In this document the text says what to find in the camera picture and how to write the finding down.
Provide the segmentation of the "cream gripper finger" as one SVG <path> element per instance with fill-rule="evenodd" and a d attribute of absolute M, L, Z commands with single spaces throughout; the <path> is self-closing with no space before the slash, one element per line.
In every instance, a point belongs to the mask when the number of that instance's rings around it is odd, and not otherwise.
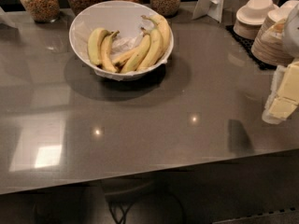
<path fill-rule="evenodd" d="M 291 99 L 270 95 L 265 103 L 262 120 L 270 124 L 285 121 L 298 107 Z"/>

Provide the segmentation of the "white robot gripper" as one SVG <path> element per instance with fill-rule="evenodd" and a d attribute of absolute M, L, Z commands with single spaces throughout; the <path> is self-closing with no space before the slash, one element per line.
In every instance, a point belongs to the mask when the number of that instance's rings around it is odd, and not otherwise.
<path fill-rule="evenodd" d="M 292 9 L 285 21 L 282 43 L 288 54 L 299 58 L 299 4 Z M 278 88 L 278 96 L 299 103 L 299 62 L 288 65 Z"/>

